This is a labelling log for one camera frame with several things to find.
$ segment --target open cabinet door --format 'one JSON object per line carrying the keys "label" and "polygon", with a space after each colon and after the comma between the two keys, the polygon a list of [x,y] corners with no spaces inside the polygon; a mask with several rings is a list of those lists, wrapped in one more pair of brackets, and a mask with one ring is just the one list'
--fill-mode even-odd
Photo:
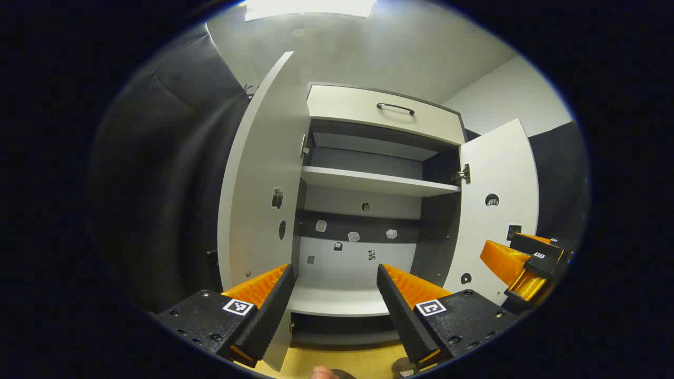
{"label": "open cabinet door", "polygon": [[[480,259],[485,242],[509,246],[510,225],[535,235],[539,217],[539,181],[529,139],[515,119],[459,147],[461,169],[470,167],[470,183],[461,185],[461,216],[454,258],[444,288],[473,289],[502,305],[508,286]],[[498,204],[487,203],[487,196]]]}
{"label": "open cabinet door", "polygon": [[[281,56],[255,92],[234,139],[218,209],[223,289],[291,261],[301,152],[310,123],[300,64],[292,51]],[[282,190],[282,199],[278,191],[274,199],[275,189]],[[277,370],[290,343],[286,313],[264,356]]]}

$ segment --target black handle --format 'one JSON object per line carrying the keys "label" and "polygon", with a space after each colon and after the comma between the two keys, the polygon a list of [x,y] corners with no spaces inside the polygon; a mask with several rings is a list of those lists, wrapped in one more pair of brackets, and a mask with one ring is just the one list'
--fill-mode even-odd
{"label": "black handle", "polygon": [[411,115],[414,115],[414,113],[415,113],[412,109],[401,107],[400,105],[393,105],[393,104],[387,104],[387,103],[377,103],[377,108],[381,109],[381,106],[383,106],[383,105],[385,105],[387,107],[404,109],[405,111],[408,111]]}

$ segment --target cabinet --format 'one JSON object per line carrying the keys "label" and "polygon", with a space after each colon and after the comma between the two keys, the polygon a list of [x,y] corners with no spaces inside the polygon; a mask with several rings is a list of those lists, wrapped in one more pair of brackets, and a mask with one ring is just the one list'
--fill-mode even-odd
{"label": "cabinet", "polygon": [[[507,244],[510,225],[534,235],[538,218],[520,122],[466,142],[457,112],[344,84],[306,87],[295,58],[285,53],[260,84],[227,161],[218,211],[223,288],[293,262],[285,320],[291,312],[385,316],[375,279],[387,263],[501,305],[507,286],[480,260],[482,247],[486,239]],[[466,165],[470,182],[450,177]],[[272,200],[279,192],[280,207]],[[289,341],[282,322],[265,356],[270,366],[280,369]]]}

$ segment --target drawer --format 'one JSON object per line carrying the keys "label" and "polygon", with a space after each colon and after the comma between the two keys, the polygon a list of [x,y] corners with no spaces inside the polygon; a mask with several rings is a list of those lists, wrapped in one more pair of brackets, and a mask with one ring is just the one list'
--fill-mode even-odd
{"label": "drawer", "polygon": [[[377,104],[386,103],[412,109]],[[307,106],[312,119],[349,121],[418,134],[452,145],[465,143],[459,116],[418,100],[360,88],[314,84]]]}

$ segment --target ceiling light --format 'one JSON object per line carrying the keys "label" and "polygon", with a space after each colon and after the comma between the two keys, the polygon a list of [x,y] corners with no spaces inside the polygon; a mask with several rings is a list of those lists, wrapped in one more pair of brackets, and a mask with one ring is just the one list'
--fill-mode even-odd
{"label": "ceiling light", "polygon": [[335,13],[366,18],[377,0],[247,0],[246,21],[294,13]]}

